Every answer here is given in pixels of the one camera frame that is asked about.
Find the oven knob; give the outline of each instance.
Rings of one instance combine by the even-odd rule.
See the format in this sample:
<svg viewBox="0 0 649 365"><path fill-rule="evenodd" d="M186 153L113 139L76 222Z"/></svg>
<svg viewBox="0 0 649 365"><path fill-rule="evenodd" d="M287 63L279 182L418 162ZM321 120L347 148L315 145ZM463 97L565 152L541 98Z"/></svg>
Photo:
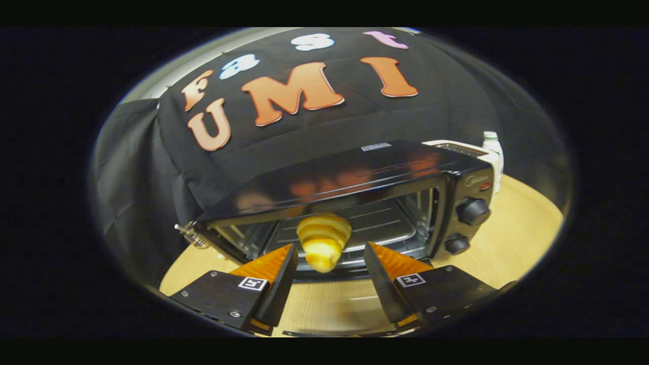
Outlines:
<svg viewBox="0 0 649 365"><path fill-rule="evenodd" d="M444 247L451 255L458 255L469 249L469 239L460 235L453 236L444 242Z"/></svg>
<svg viewBox="0 0 649 365"><path fill-rule="evenodd" d="M490 215L491 211L482 199L469 199L458 207L459 221L472 227L481 225Z"/></svg>

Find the croissant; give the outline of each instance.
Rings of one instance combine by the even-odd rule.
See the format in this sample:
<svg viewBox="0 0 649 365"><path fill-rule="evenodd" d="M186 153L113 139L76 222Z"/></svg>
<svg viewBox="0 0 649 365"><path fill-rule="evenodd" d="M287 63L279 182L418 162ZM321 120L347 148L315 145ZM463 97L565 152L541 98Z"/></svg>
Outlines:
<svg viewBox="0 0 649 365"><path fill-rule="evenodd" d="M297 225L306 261L320 273L334 269L351 235L349 222L333 213L310 216Z"/></svg>

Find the oven hinge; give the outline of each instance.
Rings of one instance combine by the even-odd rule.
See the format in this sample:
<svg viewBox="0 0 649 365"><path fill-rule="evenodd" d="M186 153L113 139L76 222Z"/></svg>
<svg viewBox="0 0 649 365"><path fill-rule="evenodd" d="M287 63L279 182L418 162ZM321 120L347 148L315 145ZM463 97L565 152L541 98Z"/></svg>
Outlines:
<svg viewBox="0 0 649 365"><path fill-rule="evenodd" d="M194 225L196 225L196 221L189 222L185 227L181 227L178 224L174 225L173 227L176 230L180 231L189 245L192 245L199 249L206 249L210 246L210 241L202 234L196 232Z"/></svg>

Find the orange letter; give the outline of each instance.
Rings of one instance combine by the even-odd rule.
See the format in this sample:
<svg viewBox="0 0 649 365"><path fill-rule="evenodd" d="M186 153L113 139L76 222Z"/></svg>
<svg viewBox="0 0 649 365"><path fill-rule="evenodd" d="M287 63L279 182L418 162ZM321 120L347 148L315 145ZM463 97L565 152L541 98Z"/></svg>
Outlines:
<svg viewBox="0 0 649 365"><path fill-rule="evenodd" d="M302 92L305 99L302 106L306 110L331 107L344 102L345 98L331 89L323 68L325 64L322 62L299 65L291 71L287 84L264 76L243 85L241 90L250 93L257 109L258 117L254 123L261 127L282 119L282 112L275 110L271 101L290 114L297 113Z"/></svg>
<svg viewBox="0 0 649 365"><path fill-rule="evenodd" d="M209 77L213 72L214 71L210 69L205 71L201 76L198 76L194 81L182 89L182 93L185 94L185 100L187 100L187 105L185 105L186 112L190 111L190 109L202 99L204 93L202 93L201 90L204 90L207 87L207 77Z"/></svg>
<svg viewBox="0 0 649 365"><path fill-rule="evenodd" d="M217 99L206 108L207 112L214 118L216 127L219 129L219 134L216 137L211 137L210 134L207 133L205 124L203 124L202 120L203 113L196 114L190 119L189 123L187 123L187 126L192 132L194 132L196 141L198 141L199 145L205 151L216 151L228 143L228 140L230 139L230 124L223 112L223 101L223 98Z"/></svg>
<svg viewBox="0 0 649 365"><path fill-rule="evenodd" d="M387 57L365 57L361 62L370 64L381 78L383 88L381 92L389 97L415 96L419 93L417 89L410 86L404 76L399 72L394 58Z"/></svg>

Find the white bottle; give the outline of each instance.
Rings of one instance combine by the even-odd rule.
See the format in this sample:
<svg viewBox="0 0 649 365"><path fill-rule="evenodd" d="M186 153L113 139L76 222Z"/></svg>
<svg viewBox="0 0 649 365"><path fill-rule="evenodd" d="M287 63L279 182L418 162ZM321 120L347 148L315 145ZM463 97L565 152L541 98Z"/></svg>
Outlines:
<svg viewBox="0 0 649 365"><path fill-rule="evenodd" d="M496 132L491 132L491 131L486 131L483 134L485 140L482 143L482 148L484 149L489 149L494 151L495 153L498 153L499 157L499 165L500 169L497 171L497 179L496 179L496 193L500 190L500 180L502 179L502 168L504 166L504 158L502 155L502 147L500 146L500 142L498 142L498 135Z"/></svg>

